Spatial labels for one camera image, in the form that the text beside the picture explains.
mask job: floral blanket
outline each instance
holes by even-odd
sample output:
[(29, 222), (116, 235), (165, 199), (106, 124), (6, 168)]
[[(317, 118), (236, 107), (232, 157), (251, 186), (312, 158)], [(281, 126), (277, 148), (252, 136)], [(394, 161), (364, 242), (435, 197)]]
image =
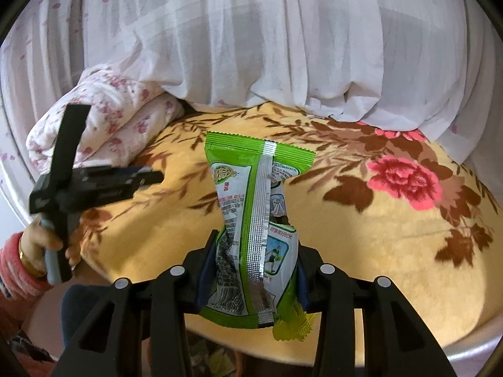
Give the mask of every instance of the floral blanket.
[(184, 113), (180, 102), (154, 82), (124, 77), (107, 65), (88, 68), (79, 84), (52, 105), (28, 134), (30, 161), (40, 173), (50, 168), (69, 103), (91, 105), (75, 167), (126, 167), (169, 122)]
[[(470, 170), (418, 131), (312, 119), (273, 103), (191, 115), (164, 129), (135, 161), (162, 169), (164, 182), (85, 213), (83, 256), (91, 266), (109, 279), (144, 281), (182, 262), (221, 227), (204, 155), (208, 130), (316, 151), (313, 168), (285, 187), (301, 242), (350, 276), (391, 277), (442, 345), (500, 311), (501, 209)], [(255, 356), (314, 361), (315, 332), (304, 342), (278, 342), (268, 329), (226, 329), (198, 316), (187, 316), (187, 325)], [(362, 330), (357, 316), (358, 363)]]

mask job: plastic wrapper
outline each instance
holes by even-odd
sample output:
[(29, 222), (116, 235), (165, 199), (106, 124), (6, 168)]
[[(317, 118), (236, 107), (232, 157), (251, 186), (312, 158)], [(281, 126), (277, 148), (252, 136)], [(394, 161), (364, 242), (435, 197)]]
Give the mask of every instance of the plastic wrapper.
[(298, 147), (209, 132), (206, 157), (224, 227), (217, 239), (217, 277), (203, 317), (222, 326), (281, 328), (302, 338), (309, 318), (296, 299), (298, 235), (289, 225), (283, 181), (311, 167)]

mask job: hand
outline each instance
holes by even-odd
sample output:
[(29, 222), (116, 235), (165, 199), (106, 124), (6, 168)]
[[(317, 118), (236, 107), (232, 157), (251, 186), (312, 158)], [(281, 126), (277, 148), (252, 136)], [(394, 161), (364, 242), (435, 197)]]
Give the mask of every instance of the hand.
[[(27, 226), (21, 237), (21, 251), (32, 266), (41, 272), (47, 272), (44, 260), (44, 249), (59, 251), (63, 248), (62, 241), (51, 230), (40, 225), (41, 216), (38, 216)], [(81, 229), (77, 229), (70, 236), (69, 247), (65, 252), (70, 266), (80, 262)]]

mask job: white curtain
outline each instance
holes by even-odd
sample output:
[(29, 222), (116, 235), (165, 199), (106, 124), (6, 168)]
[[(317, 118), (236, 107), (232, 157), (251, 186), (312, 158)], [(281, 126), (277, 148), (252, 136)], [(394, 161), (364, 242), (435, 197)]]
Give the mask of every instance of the white curtain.
[(87, 66), (126, 58), (203, 110), (273, 100), (384, 129), (452, 122), (466, 79), (463, 0), (85, 0)]
[(0, 150), (17, 146), (26, 171), (0, 162), (7, 181), (33, 181), (29, 129), (84, 67), (110, 63), (201, 110), (273, 100), (419, 128), (457, 162), (472, 154), (503, 200), (500, 52), (474, 0), (32, 0), (0, 50)]

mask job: red sleeve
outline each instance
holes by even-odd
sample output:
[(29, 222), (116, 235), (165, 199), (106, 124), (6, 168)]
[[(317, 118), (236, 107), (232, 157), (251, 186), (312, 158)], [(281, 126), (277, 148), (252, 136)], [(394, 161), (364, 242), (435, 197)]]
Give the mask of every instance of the red sleeve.
[(9, 340), (21, 328), (27, 314), (46, 291), (46, 281), (26, 273), (19, 258), (22, 233), (14, 234), (0, 249), (0, 330)]

